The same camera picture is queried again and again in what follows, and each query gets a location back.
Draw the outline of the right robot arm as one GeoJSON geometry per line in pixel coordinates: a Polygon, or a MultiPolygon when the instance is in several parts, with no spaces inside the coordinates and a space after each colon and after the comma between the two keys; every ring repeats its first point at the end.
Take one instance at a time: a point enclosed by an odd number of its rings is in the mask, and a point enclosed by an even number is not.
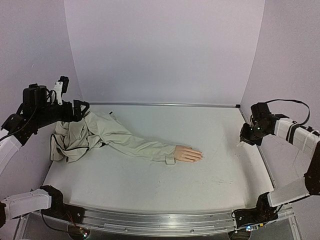
{"type": "Polygon", "coordinates": [[[251,116],[240,131],[240,141],[251,146],[261,146],[269,167],[275,170],[272,157],[279,157],[290,167],[294,156],[306,158],[306,172],[289,177],[274,190],[262,193],[255,207],[236,209],[232,212],[236,227],[250,231],[278,219],[285,206],[320,194],[320,132],[291,119],[283,113],[272,113],[269,102],[251,106],[251,116]]]}

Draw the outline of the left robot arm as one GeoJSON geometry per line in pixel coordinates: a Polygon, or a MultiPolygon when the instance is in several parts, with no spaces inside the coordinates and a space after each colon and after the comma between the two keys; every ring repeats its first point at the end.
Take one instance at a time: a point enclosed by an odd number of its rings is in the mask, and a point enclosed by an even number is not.
{"type": "MultiPolygon", "coordinates": [[[[77,123],[90,108],[81,100],[64,101],[68,82],[57,81],[53,90],[31,84],[22,92],[22,103],[0,128],[0,161],[7,164],[38,130],[56,122],[77,123]]],[[[64,203],[62,192],[51,185],[5,198],[0,203],[0,224],[40,211],[41,214],[80,223],[84,209],[64,203]]]]}

